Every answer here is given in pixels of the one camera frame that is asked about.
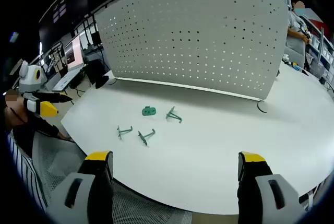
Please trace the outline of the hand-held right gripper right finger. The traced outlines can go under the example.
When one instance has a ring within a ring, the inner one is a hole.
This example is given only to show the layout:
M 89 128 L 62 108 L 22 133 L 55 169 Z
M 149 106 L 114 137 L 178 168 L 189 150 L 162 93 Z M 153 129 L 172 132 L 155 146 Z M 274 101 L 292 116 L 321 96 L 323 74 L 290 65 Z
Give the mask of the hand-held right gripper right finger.
M 298 223 L 306 214 L 297 191 L 266 160 L 238 153 L 238 223 Z

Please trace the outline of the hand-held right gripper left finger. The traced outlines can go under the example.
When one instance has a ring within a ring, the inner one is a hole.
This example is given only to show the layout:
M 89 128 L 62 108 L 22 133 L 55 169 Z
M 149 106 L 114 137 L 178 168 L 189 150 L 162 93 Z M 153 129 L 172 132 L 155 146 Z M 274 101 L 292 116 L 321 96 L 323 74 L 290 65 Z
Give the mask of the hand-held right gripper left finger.
M 87 155 L 52 192 L 49 218 L 53 223 L 113 223 L 113 152 Z

